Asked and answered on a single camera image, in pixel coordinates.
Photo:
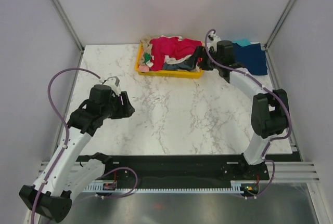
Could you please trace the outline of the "yellow plastic bin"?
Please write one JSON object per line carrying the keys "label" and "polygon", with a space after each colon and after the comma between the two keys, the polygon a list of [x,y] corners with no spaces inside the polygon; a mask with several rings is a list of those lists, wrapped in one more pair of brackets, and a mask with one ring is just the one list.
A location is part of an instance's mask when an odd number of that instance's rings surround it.
{"label": "yellow plastic bin", "polygon": [[203,70],[199,69],[198,72],[188,72],[188,71],[149,71],[149,72],[141,72],[139,70],[139,60],[140,56],[143,53],[143,45],[139,44],[138,53],[136,57],[135,63],[135,71],[142,76],[159,76],[159,77],[175,77],[175,78],[189,78],[189,79],[198,79],[203,75]]}

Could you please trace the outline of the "navy blue printed t-shirt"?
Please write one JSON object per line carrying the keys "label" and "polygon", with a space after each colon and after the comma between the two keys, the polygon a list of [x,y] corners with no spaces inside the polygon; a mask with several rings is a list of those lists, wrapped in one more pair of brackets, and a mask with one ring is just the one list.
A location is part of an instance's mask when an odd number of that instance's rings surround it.
{"label": "navy blue printed t-shirt", "polygon": [[266,54],[261,44],[241,46],[233,43],[235,61],[243,64],[248,71],[256,76],[267,75]]}

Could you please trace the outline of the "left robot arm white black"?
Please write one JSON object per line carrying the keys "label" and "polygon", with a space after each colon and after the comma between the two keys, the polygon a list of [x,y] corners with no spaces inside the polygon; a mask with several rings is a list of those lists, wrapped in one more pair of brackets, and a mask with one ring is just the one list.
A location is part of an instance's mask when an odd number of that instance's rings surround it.
{"label": "left robot arm white black", "polygon": [[104,120],[128,118],[135,109],[126,91],[97,84],[89,98],[71,113],[66,123],[65,139],[33,185],[24,185],[19,196],[32,214],[56,223],[68,215],[75,198],[95,179],[108,179],[114,173],[112,158],[97,152],[75,174],[71,174],[78,156]]}

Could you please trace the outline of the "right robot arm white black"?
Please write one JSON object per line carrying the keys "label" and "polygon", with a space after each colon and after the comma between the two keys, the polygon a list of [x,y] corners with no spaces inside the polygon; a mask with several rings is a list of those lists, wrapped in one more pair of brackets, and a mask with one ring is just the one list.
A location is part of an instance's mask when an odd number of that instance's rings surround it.
{"label": "right robot arm white black", "polygon": [[250,179],[257,173],[256,165],[265,161],[271,143],[289,137],[281,134],[290,130],[288,96],[285,90],[272,90],[257,80],[244,64],[235,61],[233,43],[218,41],[212,47],[197,46],[194,59],[204,71],[218,70],[219,76],[237,87],[252,102],[251,127],[254,134],[242,154],[239,175]]}

